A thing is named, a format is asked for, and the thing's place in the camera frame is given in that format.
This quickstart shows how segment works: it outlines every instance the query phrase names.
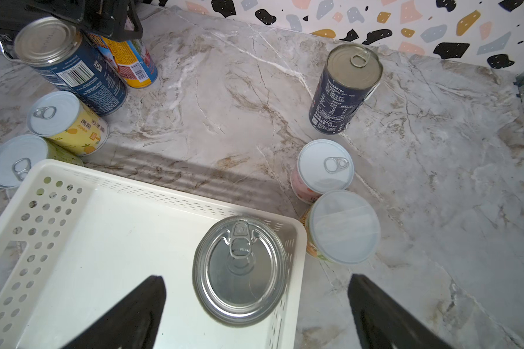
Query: backsplash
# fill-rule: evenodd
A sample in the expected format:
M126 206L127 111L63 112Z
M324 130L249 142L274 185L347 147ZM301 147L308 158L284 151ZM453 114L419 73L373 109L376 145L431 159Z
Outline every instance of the backsplash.
M524 0L146 0L360 44L524 71Z

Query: can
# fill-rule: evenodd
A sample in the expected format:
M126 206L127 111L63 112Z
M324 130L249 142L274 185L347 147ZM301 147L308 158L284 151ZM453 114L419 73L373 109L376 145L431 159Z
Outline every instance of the can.
M109 136L107 122L68 91L36 101L27 114L27 127L78 156L98 151Z
M142 40L117 42L93 33L86 34L128 86L143 88L157 79L157 68Z
M126 99L126 84L73 25L54 17L38 19L21 29L14 50L22 62L99 116L114 112Z
M330 140L314 140L297 157L291 188L297 198L311 204L322 194L349 187L354 173L353 160L344 147Z
M224 325L262 321L287 283L286 252L275 232L252 217L213 225L196 248L192 282L207 313Z
M83 161L56 144L35 135L12 138L0 146L0 189L17 188L31 167L44 159L83 166Z
M381 76L382 64L369 48L359 44L337 46L330 51L320 76L309 121L321 133L340 133L378 87Z
M347 190L321 196L303 213L307 253L323 261L352 265L370 258L380 241L380 222L373 207Z

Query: dark navy can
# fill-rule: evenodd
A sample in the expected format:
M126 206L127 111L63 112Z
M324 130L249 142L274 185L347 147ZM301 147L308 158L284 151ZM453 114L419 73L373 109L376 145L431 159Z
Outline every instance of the dark navy can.
M335 135L347 128L357 108L378 87L382 64L363 45L337 46L328 55L308 117L318 131Z
M22 62L99 116L114 112L126 99L126 84L103 55L76 27L57 18L28 24L15 37L14 50Z

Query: can top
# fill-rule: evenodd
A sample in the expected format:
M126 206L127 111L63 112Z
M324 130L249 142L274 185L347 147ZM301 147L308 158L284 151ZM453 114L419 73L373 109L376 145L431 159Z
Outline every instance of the can top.
M376 85L382 75L377 54L359 44L337 46L328 55L326 66L332 79L358 90Z
M16 188L32 166L47 158L44 139L34 135L12 138L0 147L0 188Z
M320 194L347 188L355 171L348 151L330 140L307 143L299 153L297 168L303 182Z
M228 217L200 241L192 273L198 299L212 317L251 325L272 312L285 291L286 253L260 220Z
M311 208L308 226L316 248L337 263L365 261L380 241L377 213L365 199L347 190L321 196Z
M80 31L54 17L29 23L15 37L15 54L31 66L48 66L74 53L82 41Z
M27 113L27 127L37 136L54 136L76 121L79 110L80 101L73 93L52 92L31 106Z

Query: barcode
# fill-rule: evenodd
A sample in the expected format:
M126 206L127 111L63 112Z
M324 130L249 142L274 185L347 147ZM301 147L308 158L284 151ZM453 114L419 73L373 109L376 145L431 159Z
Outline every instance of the barcode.
M130 69L132 69L133 73L136 74L136 78L138 78L139 82L144 82L148 79L147 74L142 68L140 62L136 62L133 65L131 65Z
M75 66L57 73L57 75L70 87L76 87L90 80L93 77L93 72L84 62L79 61Z

